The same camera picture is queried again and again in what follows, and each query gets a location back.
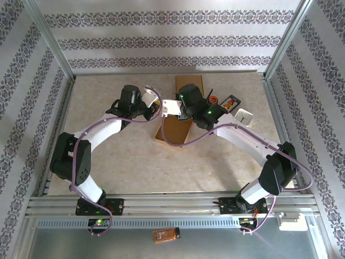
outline speckled floor surface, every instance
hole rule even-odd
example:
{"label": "speckled floor surface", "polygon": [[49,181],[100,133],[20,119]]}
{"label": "speckled floor surface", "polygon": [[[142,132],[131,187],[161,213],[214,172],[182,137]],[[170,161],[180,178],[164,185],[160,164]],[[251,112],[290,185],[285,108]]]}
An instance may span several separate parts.
{"label": "speckled floor surface", "polygon": [[[263,85],[257,73],[203,74],[204,92],[223,101],[230,94],[254,114],[250,128],[279,141]],[[125,84],[145,85],[174,98],[174,74],[78,76],[65,131],[79,131],[102,117],[120,97]],[[108,194],[240,190],[261,172],[245,152],[225,139],[211,135],[178,151],[153,139],[159,121],[130,124],[99,145],[92,153],[91,175]],[[188,140],[205,131],[192,125]],[[53,175],[49,195],[70,194],[69,184]]]}

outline metal extrusion bar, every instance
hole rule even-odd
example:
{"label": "metal extrusion bar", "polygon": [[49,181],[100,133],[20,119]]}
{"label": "metal extrusion bar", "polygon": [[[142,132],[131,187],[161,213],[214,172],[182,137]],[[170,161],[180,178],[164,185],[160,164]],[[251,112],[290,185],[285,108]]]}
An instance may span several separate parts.
{"label": "metal extrusion bar", "polygon": [[39,9],[36,1],[34,0],[23,0],[23,4],[30,13],[32,19],[36,23],[37,28],[39,29],[40,33],[44,37],[47,45],[53,52],[54,56],[56,57],[59,65],[61,66],[62,70],[65,74],[72,80],[75,79],[75,75],[72,71],[70,64],[67,61],[59,43],[54,37],[53,32],[51,31],[47,21],[45,20],[41,10]]}
{"label": "metal extrusion bar", "polygon": [[275,98],[274,93],[273,93],[272,85],[267,80],[263,80],[263,84],[264,84],[268,106],[270,107],[270,110],[272,113],[275,128],[277,129],[277,132],[278,132],[279,140],[281,143],[284,143],[285,141],[289,141],[289,137],[284,125],[284,121],[279,111],[277,99]]}
{"label": "metal extrusion bar", "polygon": [[292,17],[292,21],[290,22],[288,28],[282,36],[282,39],[264,73],[266,80],[269,80],[272,77],[272,74],[274,73],[283,55],[285,54],[285,51],[289,47],[292,39],[295,37],[304,17],[308,12],[309,7],[312,5],[312,2],[313,0],[302,0],[297,6],[296,12]]}
{"label": "metal extrusion bar", "polygon": [[[219,197],[234,197],[234,193],[175,193],[175,194],[124,194],[108,195],[109,198],[122,198],[125,200],[123,215],[115,218],[186,218],[186,217],[239,217],[239,215],[221,215],[218,205]],[[83,218],[75,215],[76,196],[45,196],[32,197],[26,210],[25,217],[35,218]],[[277,197],[273,209],[274,213],[302,212],[308,215],[319,215],[319,208],[313,194],[283,193]],[[241,214],[240,217],[252,217],[253,214]]]}
{"label": "metal extrusion bar", "polygon": [[[74,80],[69,79],[66,84],[66,92],[64,93],[64,96],[66,99],[61,102],[60,107],[59,107],[59,113],[58,113],[60,114],[60,116],[58,115],[54,123],[55,125],[57,124],[57,130],[56,130],[56,134],[52,136],[53,139],[51,140],[52,141],[51,148],[55,147],[56,142],[58,140],[58,136],[60,135],[60,133],[63,132],[63,129],[65,127],[65,122],[67,119],[67,111],[70,107],[71,98],[72,98],[73,85],[74,85]],[[49,157],[47,158],[48,162],[50,162],[52,156],[53,156],[53,152],[51,152]],[[45,172],[43,173],[42,181],[38,189],[38,193],[37,193],[38,196],[43,196],[45,193],[45,189],[49,187],[49,183],[47,183],[47,181],[51,177],[51,175],[52,175],[52,172],[50,171],[49,166],[47,166]]]}

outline brown cardboard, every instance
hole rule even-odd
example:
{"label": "brown cardboard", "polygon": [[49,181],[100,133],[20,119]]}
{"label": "brown cardboard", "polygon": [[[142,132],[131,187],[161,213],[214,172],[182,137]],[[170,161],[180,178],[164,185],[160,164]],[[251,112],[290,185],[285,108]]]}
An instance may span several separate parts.
{"label": "brown cardboard", "polygon": [[[174,144],[186,143],[192,120],[177,120],[174,115],[168,115],[164,120],[164,135],[169,142]],[[161,132],[162,122],[160,122],[155,134],[155,140],[165,143]]]}
{"label": "brown cardboard", "polygon": [[[199,87],[201,94],[204,95],[204,86],[202,76],[192,76],[192,75],[183,75],[175,77],[176,93],[178,90],[187,84],[195,84]],[[177,117],[174,115],[169,115],[164,121],[164,135],[174,144],[184,144],[187,142],[189,135],[190,127],[192,125],[192,120],[177,120]],[[161,134],[161,125],[159,124],[156,134],[154,136],[155,140],[165,143]]]}
{"label": "brown cardboard", "polygon": [[195,84],[199,87],[201,94],[204,96],[204,86],[203,86],[203,78],[202,76],[192,76],[189,74],[183,76],[176,76],[175,77],[175,85],[176,85],[176,93],[178,90],[187,84]]}

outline patterned wallpaper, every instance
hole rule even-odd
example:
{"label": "patterned wallpaper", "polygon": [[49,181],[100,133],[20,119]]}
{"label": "patterned wallpaper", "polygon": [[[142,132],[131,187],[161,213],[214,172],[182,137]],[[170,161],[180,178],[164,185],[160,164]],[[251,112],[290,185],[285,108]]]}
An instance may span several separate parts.
{"label": "patterned wallpaper", "polygon": [[77,74],[263,72],[299,0],[37,3]]}
{"label": "patterned wallpaper", "polygon": [[22,2],[1,0],[0,9],[0,258],[10,258],[47,167],[67,78]]}
{"label": "patterned wallpaper", "polygon": [[271,83],[337,257],[345,258],[345,0],[317,0]]}

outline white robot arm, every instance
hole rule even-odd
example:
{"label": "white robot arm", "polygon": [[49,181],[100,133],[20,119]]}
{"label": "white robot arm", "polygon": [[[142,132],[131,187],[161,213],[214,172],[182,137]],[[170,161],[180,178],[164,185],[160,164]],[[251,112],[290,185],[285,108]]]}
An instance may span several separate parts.
{"label": "white robot arm", "polygon": [[[154,101],[158,96],[150,91],[141,96],[136,86],[126,85],[121,98],[116,100],[101,118],[102,124],[92,125],[92,130],[79,142],[76,159],[75,188],[83,197],[99,205],[105,203],[106,194],[90,176],[91,152],[109,136],[124,129],[132,119],[139,115],[149,120],[158,110]],[[162,115],[184,114],[197,124],[214,134],[234,143],[246,151],[263,167],[260,176],[248,183],[236,196],[236,206],[246,213],[259,199],[268,195],[279,195],[296,174],[294,147],[286,142],[278,144],[261,137],[256,132],[237,121],[223,107],[207,104],[197,86],[191,84],[179,90],[181,101],[163,100]],[[74,134],[62,133],[53,153],[50,170],[58,177],[72,181],[73,147],[85,130]]]}
{"label": "white robot arm", "polygon": [[[150,89],[146,88],[145,90],[146,93],[141,96],[140,90],[136,86],[124,86],[121,92],[121,98],[116,100],[106,114],[98,120],[104,121],[104,123],[94,126],[92,131],[86,134],[80,142],[77,155],[77,177],[75,187],[85,198],[92,202],[100,202],[99,200],[104,192],[89,174],[91,169],[91,153],[99,144],[111,135],[120,132],[129,123],[120,119],[115,120],[113,118],[121,117],[133,119],[139,115],[144,115],[145,118],[149,120],[157,111],[157,106],[153,105],[153,103],[158,99],[158,96]],[[50,170],[58,177],[68,182],[71,182],[72,180],[71,152],[73,151],[76,140],[88,128],[89,127],[73,134],[64,132],[58,138],[50,164]]]}
{"label": "white robot arm", "polygon": [[163,100],[162,116],[184,114],[198,127],[213,132],[243,149],[263,167],[260,176],[238,193],[237,206],[241,211],[246,212],[247,208],[268,195],[279,195],[295,177],[296,164],[288,159],[296,159],[292,144],[286,142],[281,145],[260,136],[244,126],[225,108],[218,104],[208,104],[199,88],[193,84],[183,86],[179,93],[181,100]]}

